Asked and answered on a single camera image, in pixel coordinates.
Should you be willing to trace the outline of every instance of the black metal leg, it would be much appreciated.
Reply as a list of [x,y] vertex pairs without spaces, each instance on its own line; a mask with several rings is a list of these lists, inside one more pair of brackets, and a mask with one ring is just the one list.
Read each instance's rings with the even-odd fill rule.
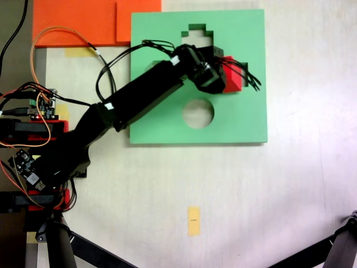
[[330,236],[270,268],[313,268],[326,260],[332,247],[331,241],[333,240],[334,236]]
[[64,225],[49,222],[46,239],[51,268],[77,268],[68,230]]
[[138,268],[110,253],[84,237],[72,232],[72,249],[75,256],[97,268]]
[[356,253],[357,239],[351,230],[346,229],[336,236],[324,268],[352,268]]

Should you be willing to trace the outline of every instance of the black connector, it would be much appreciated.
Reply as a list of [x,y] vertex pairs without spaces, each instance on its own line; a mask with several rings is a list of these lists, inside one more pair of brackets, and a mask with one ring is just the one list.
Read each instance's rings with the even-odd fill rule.
[[36,109],[32,108],[14,108],[10,110],[2,111],[3,116],[29,116],[36,113]]

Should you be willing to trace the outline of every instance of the circuit board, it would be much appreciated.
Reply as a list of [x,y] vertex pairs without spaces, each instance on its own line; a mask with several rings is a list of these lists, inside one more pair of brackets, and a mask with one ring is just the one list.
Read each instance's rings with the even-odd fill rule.
[[[57,93],[56,89],[50,89],[54,93]],[[32,121],[41,121],[41,116],[38,113],[38,110],[36,108],[36,100],[35,99],[30,99],[30,106],[33,108],[34,114],[31,115],[30,119]],[[45,120],[58,120],[59,117],[55,114],[56,113],[56,99],[55,98],[50,98],[50,101],[47,102],[43,99],[42,96],[39,97],[38,99],[38,107],[40,109],[40,113],[44,117]]]
[[[40,178],[36,175],[36,170],[33,168],[33,162],[35,159],[27,153],[26,151],[20,149],[16,153],[15,164],[17,172],[23,176],[31,185],[33,185],[37,190],[41,191],[44,189],[45,185],[42,183]],[[8,163],[14,169],[13,159],[10,158]]]

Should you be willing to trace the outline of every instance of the white table surface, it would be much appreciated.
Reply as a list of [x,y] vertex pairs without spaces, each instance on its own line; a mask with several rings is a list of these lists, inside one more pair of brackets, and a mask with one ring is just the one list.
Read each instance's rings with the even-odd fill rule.
[[[76,180],[72,230],[138,267],[268,267],[357,209],[357,1],[163,0],[163,11],[243,8],[266,13],[268,143],[132,146],[110,130]],[[123,50],[100,49],[108,60]],[[97,102],[101,68],[47,49],[46,86]],[[127,84],[129,58],[112,71]],[[69,110],[73,128],[85,107]],[[201,209],[195,237],[191,205]],[[46,254],[41,245],[41,268]]]

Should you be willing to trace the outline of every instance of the white label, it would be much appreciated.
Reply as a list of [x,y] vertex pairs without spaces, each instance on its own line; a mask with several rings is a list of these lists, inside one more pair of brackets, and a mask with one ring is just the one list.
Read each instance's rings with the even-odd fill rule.
[[26,180],[32,185],[34,185],[39,179],[40,178],[35,173],[31,173],[31,175],[28,176]]
[[105,106],[108,110],[114,109],[114,106],[112,105],[111,102],[106,103],[104,106]]
[[178,64],[180,62],[179,56],[175,56],[173,57],[170,62],[172,62],[172,65],[175,66],[176,64]]

